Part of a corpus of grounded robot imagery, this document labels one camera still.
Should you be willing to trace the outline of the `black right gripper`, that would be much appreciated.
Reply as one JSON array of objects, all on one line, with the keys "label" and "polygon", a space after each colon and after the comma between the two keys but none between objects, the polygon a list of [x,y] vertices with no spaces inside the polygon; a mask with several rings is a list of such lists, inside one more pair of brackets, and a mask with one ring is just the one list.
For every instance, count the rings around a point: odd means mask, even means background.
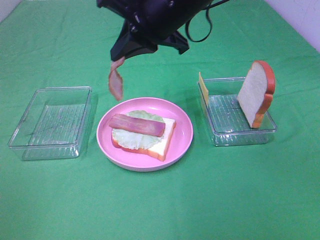
[{"label": "black right gripper", "polygon": [[209,0],[98,0],[99,8],[107,8],[124,18],[120,34],[110,50],[113,62],[152,54],[158,46],[168,46],[183,54],[188,40],[178,29],[210,3]]}]

